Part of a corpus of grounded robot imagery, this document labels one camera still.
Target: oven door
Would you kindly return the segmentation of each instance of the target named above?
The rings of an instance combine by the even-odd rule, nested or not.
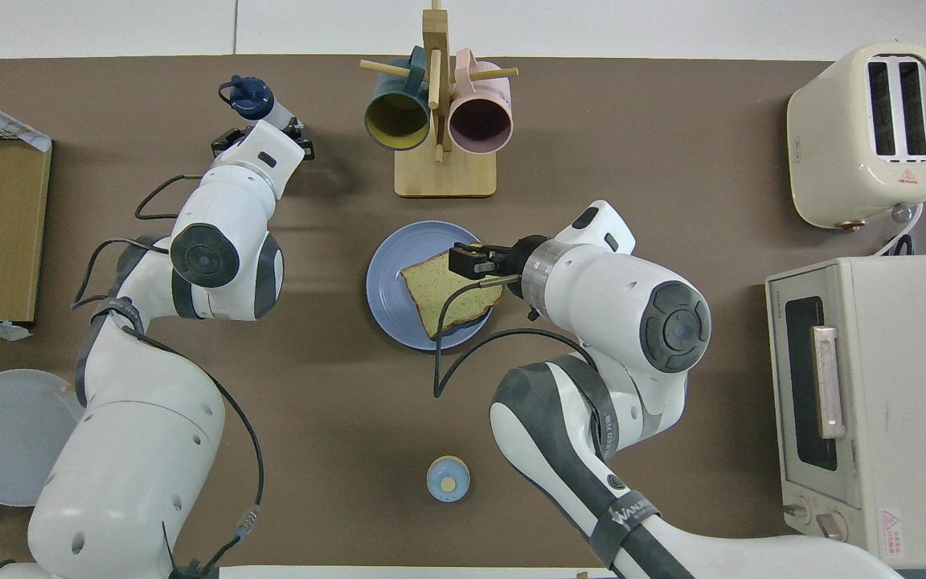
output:
[[[853,425],[846,425],[848,429],[834,425],[834,433],[824,432],[831,430],[830,411],[849,415],[850,373],[844,363],[834,373],[835,360],[846,360],[845,348],[834,339],[834,348],[827,342],[827,355],[819,355],[815,337],[817,327],[833,329],[822,330],[822,335],[837,333],[845,326],[845,320],[838,319],[845,299],[839,293],[838,272],[837,265],[830,265],[769,282],[769,307],[775,314],[772,336],[778,429],[783,441],[784,477],[790,483],[859,508]],[[821,424],[822,407],[827,425]]]

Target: bread slice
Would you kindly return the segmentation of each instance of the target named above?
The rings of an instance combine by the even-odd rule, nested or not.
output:
[[[473,283],[473,280],[449,271],[449,252],[438,253],[430,260],[404,268],[402,277],[405,278],[405,286],[409,289],[409,297],[416,302],[416,311],[420,313],[424,331],[432,340],[437,337],[438,315],[441,313],[445,300],[448,300],[449,296],[452,296],[453,292],[460,287]],[[472,289],[461,294],[453,300],[449,311],[445,312],[442,333],[450,327],[480,318],[501,298],[502,286],[500,285]]]

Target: white cord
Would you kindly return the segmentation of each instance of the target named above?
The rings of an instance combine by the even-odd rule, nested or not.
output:
[[[918,205],[916,205],[916,211],[914,211],[914,216],[911,217],[910,223],[907,223],[907,227],[904,227],[904,228],[903,228],[903,231],[901,231],[900,234],[898,234],[898,235],[896,235],[895,237],[893,237],[893,238],[891,239],[891,241],[889,241],[888,243],[885,244],[884,247],[882,247],[881,249],[878,249],[878,252],[872,254],[872,257],[881,256],[881,254],[883,254],[883,253],[885,253],[885,252],[888,252],[889,249],[891,249],[892,247],[894,247],[894,246],[896,245],[896,243],[898,242],[898,240],[899,240],[901,237],[903,237],[903,235],[910,233],[910,231],[912,230],[912,227],[915,226],[916,221],[918,221],[918,220],[920,219],[920,214],[923,213],[923,212],[924,212],[924,205],[923,205],[923,203],[919,203]]]

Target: oven window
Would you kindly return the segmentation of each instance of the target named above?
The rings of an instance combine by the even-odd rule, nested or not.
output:
[[[800,461],[821,469],[837,470],[834,440],[820,437],[820,404],[817,400],[813,344],[809,329],[823,326],[824,304],[819,297],[802,298],[785,304],[788,325],[788,360],[791,370],[791,400],[795,413],[795,446]]]

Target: pink mug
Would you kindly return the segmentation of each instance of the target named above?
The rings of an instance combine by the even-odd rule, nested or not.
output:
[[[470,48],[456,52],[456,84],[449,106],[449,136],[456,146],[474,154],[495,153],[514,135],[510,80],[471,80],[471,74],[499,70],[478,62]]]

